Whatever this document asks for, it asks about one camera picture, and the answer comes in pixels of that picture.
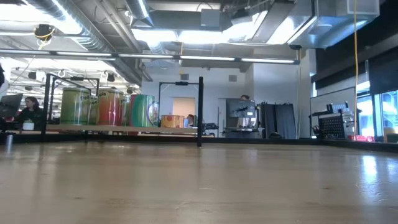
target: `green barrel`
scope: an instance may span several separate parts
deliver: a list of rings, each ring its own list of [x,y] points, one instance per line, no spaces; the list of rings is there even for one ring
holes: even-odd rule
[[[90,91],[85,88],[64,88],[61,104],[61,124],[87,125]]]
[[[88,113],[90,114],[88,124],[96,125],[97,117],[98,117],[98,97],[97,96],[90,96],[90,108],[89,108]]]
[[[132,127],[153,127],[156,124],[158,112],[154,96],[131,95],[131,114],[129,124]]]
[[[121,100],[122,126],[129,126],[130,117],[130,96],[124,96]]]

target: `computer monitor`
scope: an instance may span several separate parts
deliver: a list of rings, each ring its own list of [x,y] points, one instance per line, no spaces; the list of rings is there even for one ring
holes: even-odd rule
[[[23,94],[3,96],[0,101],[0,117],[17,116],[23,96]]]
[[[226,99],[227,115],[232,118],[255,118],[254,100]]]

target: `wooden floor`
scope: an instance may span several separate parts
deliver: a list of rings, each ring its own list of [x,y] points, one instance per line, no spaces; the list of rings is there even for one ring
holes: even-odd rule
[[[0,223],[398,223],[398,154],[66,142],[0,152]]]

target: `red barrel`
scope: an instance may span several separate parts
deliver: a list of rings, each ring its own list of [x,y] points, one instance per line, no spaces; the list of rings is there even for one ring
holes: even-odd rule
[[[98,92],[97,125],[120,126],[121,99],[123,92],[119,90],[100,90]]]

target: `doorway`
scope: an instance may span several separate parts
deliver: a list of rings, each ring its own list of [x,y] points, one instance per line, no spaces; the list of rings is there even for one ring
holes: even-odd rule
[[[173,115],[188,117],[189,114],[195,115],[194,98],[173,98]]]

